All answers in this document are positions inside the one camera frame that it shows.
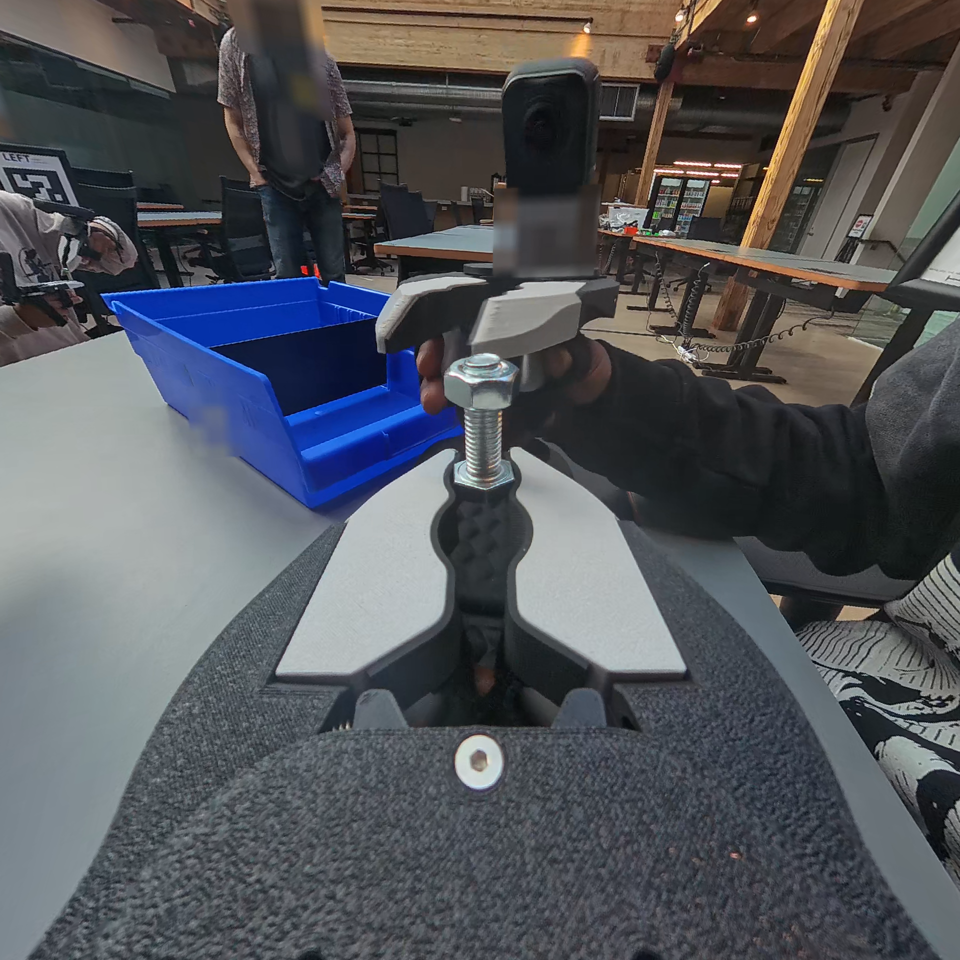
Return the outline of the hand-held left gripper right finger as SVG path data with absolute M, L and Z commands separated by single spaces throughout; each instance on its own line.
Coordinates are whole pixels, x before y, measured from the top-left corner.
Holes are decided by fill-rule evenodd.
M 572 475 L 510 450 L 517 479 L 517 553 L 509 565 L 509 672 L 519 710 L 553 724 L 568 695 L 588 690 L 618 718 L 615 688 L 684 684 L 690 670 L 614 510 Z

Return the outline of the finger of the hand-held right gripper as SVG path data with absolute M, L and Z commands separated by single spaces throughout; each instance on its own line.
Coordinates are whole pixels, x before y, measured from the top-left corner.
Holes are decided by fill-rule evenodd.
M 397 354 L 471 329 L 489 296 L 490 283 L 466 273 L 422 275 L 400 283 L 376 320 L 378 352 Z
M 572 341 L 581 328 L 583 285 L 530 281 L 486 298 L 468 336 L 469 355 L 512 359 Z

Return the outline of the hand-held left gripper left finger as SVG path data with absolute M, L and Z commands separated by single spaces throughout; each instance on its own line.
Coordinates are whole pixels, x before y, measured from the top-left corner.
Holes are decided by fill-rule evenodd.
M 439 539 L 454 504 L 443 448 L 345 522 L 274 669 L 297 692 L 343 688 L 355 724 L 428 724 L 461 663 L 454 573 Z

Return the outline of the steel hex bolt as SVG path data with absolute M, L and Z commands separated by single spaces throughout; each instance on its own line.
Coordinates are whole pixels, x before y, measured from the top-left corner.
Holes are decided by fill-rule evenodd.
M 453 468 L 458 492 L 469 497 L 499 495 L 515 482 L 513 464 L 504 458 L 503 409 L 462 409 L 464 450 Z

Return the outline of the blue bin with black divider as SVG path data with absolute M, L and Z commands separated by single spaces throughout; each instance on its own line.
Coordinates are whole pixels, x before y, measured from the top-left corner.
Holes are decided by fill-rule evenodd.
M 378 352 L 383 292 L 302 277 L 107 301 L 164 402 L 308 508 L 462 436 L 424 411 L 414 352 Z

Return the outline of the person's right hand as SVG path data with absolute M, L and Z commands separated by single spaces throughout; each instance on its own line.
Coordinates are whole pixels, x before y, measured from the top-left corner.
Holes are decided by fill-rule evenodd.
M 449 406 L 444 387 L 445 342 L 435 338 L 416 352 L 420 403 L 431 416 Z M 582 334 L 542 354 L 546 380 L 538 390 L 522 393 L 502 414 L 505 448 L 534 439 L 558 442 L 575 420 L 576 410 L 594 403 L 610 382 L 612 366 L 606 348 Z

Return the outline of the wooden top desk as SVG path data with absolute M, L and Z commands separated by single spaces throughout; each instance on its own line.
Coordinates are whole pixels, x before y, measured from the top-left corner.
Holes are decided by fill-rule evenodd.
M 170 237 L 174 232 L 196 232 L 220 227 L 222 213 L 220 211 L 189 211 L 174 203 L 151 202 L 138 202 L 136 211 L 139 230 L 152 236 L 168 287 L 172 289 L 183 287 L 181 269 L 174 256 Z
M 397 282 L 415 276 L 460 272 L 469 263 L 491 264 L 494 253 L 492 224 L 464 224 L 377 243 L 378 258 L 397 261 Z
M 771 341 L 796 331 L 796 327 L 792 327 L 774 332 L 787 303 L 819 309 L 827 319 L 836 313 L 855 315 L 870 297 L 882 294 L 895 276 L 894 270 L 696 239 L 639 235 L 634 242 L 638 252 L 652 258 L 657 268 L 665 266 L 668 258 L 684 258 L 690 262 L 674 349 L 701 375 L 727 381 L 786 384 L 786 378 L 761 366 L 759 361 Z M 692 332 L 712 273 L 730 276 L 753 293 L 734 342 L 727 346 L 702 345 L 707 353 L 726 353 L 724 363 L 703 359 Z

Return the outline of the black mesh office chair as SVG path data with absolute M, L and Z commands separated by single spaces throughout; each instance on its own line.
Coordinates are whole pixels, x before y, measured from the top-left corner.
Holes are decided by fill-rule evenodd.
M 404 184 L 380 183 L 380 209 L 388 241 L 431 234 L 435 230 L 437 202 L 425 200 Z
M 266 224 L 258 191 L 245 180 L 220 175 L 220 255 L 215 272 L 225 282 L 262 282 L 273 276 Z

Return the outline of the glass door drinks fridge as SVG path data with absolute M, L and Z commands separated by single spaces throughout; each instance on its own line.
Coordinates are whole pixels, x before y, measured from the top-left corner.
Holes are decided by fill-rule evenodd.
M 646 229 L 686 237 L 691 223 L 702 215 L 714 181 L 709 176 L 655 174 L 649 197 Z

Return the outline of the person's patterned trousers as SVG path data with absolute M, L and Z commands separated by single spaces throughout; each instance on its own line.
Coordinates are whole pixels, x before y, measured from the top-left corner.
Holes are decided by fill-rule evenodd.
M 954 883 L 959 877 L 959 547 L 882 618 L 798 641 Z

